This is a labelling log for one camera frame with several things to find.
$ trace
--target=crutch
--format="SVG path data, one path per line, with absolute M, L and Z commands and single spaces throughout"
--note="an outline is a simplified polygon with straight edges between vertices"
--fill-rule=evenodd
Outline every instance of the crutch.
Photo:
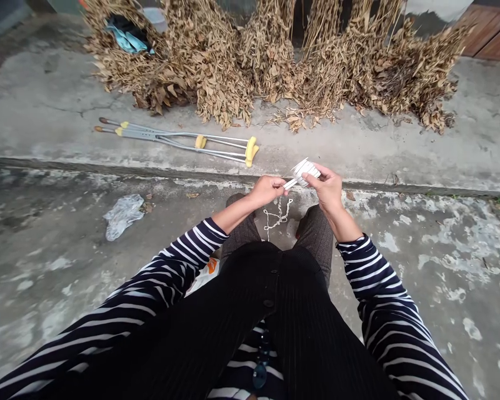
M 165 143 L 181 149 L 192 150 L 198 153 L 209 154 L 211 156 L 242 162 L 245 163 L 248 168 L 252 166 L 252 161 L 254 159 L 254 156 L 259 150 L 259 146 L 256 145 L 257 139 L 254 136 L 252 136 L 250 139 L 240 139 L 240 138 L 215 136 L 215 135 L 202 135 L 193 132 L 171 132 L 162 129 L 153 129 L 143 125 L 133 124 L 128 121 L 119 123 L 103 117 L 101 117 L 99 120 L 104 124 L 117 126 L 118 128 L 109 129 L 103 127 L 95 127 L 95 130 L 97 130 L 98 132 L 110 132 L 110 133 L 116 133 L 118 136 L 121 137 Z M 176 136 L 194 137 L 195 138 L 194 147 L 187 146 L 185 144 L 173 140 L 173 137 Z M 244 149 L 244 153 L 234 153 L 234 152 L 205 149 L 204 147 L 206 146 L 207 141 L 241 148 Z M 227 141 L 242 142 L 245 143 L 246 145 L 244 146 L 243 144 L 231 143 Z

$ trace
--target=white yarn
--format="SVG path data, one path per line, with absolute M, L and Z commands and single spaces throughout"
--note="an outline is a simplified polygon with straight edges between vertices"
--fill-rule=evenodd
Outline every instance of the white yarn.
M 273 214 L 273 213 L 269 213 L 265 209 L 263 210 L 263 212 L 267 216 L 267 225 L 263 228 L 265 231 L 267 231 L 267 242 L 271 241 L 271 237 L 270 237 L 268 231 L 270 229 L 272 229 L 272 228 L 275 228 L 276 226 L 278 226 L 282 222 L 287 222 L 287 217 L 289 216 L 289 206 L 291 205 L 292 202 L 293 202 L 293 199 L 289 199 L 289 201 L 287 202 L 287 209 L 286 209 L 285 215 L 283 215 L 283 212 L 282 212 L 282 198 L 281 197 L 279 198 L 279 201 L 278 201 L 279 215 L 276 215 L 276 214 Z M 278 218 L 278 221 L 273 226 L 269 226 L 269 224 L 268 224 L 268 216 L 275 216 L 275 217 Z
M 315 167 L 315 165 L 311 161 L 307 161 L 307 157 L 296 164 L 292 171 L 294 171 L 294 179 L 283 185 L 285 190 L 289 190 L 297 183 L 303 188 L 307 187 L 308 183 L 302 178 L 302 174 L 304 172 L 313 175 L 315 178 L 318 178 L 321 175 L 321 172 Z

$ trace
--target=concrete floor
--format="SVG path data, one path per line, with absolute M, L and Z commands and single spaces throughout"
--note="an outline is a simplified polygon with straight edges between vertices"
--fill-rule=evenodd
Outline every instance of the concrete floor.
M 0 377 L 232 193 L 248 190 L 229 182 L 0 169 Z M 153 193 L 153 212 L 107 242 L 102 216 L 132 193 Z M 474 198 L 352 193 L 347 208 L 394 265 L 470 398 L 500 398 L 500 207 Z M 289 197 L 288 222 L 271 231 L 284 249 L 317 201 L 309 189 Z M 266 209 L 277 212 L 274 204 Z M 265 215 L 257 216 L 266 237 Z M 336 252 L 330 295 L 360 336 L 342 267 Z
M 443 137 L 412 124 L 396 127 L 377 112 L 362 117 L 346 106 L 338 121 L 322 120 L 311 131 L 293 135 L 285 124 L 266 124 L 278 107 L 256 101 L 249 128 L 222 133 L 214 122 L 201 123 L 193 107 L 176 107 L 152 118 L 133 108 L 130 94 L 106 93 L 92 73 L 93 58 L 76 36 L 85 26 L 63 16 L 35 18 L 0 42 L 0 159 L 100 168 L 155 168 L 166 176 L 260 176 L 287 174 L 310 157 L 341 171 L 358 188 L 392 191 L 490 193 L 500 196 L 500 63 L 462 58 L 452 71 L 459 79 L 445 108 L 456 112 L 456 126 Z M 159 143 L 120 139 L 93 132 L 98 117 L 130 120 L 169 130 L 258 138 L 254 166 L 213 157 L 194 157 Z M 292 160 L 287 165 L 286 158 Z M 399 186 L 394 184 L 393 174 Z

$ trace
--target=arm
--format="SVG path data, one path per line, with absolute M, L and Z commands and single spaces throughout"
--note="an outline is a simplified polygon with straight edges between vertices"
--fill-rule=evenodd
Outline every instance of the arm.
M 0 399 L 30 394 L 67 373 L 82 373 L 98 354 L 176 304 L 209 256 L 257 208 L 284 194 L 285 181 L 261 177 L 252 192 L 177 238 L 109 295 L 97 309 L 46 343 L 0 379 Z
M 341 177 L 328 168 L 316 167 L 322 181 L 312 176 L 303 178 L 317 190 L 338 241 L 346 276 L 359 301 L 367 350 L 404 398 L 467 399 L 401 280 L 344 209 Z

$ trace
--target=yarn spool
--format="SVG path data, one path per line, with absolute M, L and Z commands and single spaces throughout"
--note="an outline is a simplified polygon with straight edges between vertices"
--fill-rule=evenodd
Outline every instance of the yarn spool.
M 291 170 L 294 171 L 294 179 L 290 180 L 283 186 L 285 190 L 289 190 L 297 183 L 303 188 L 306 188 L 309 183 L 302 178 L 302 174 L 304 172 L 313 175 L 315 178 L 318 178 L 321 175 L 321 172 L 315 167 L 315 165 L 311 161 L 307 161 L 307 157 L 296 164 Z

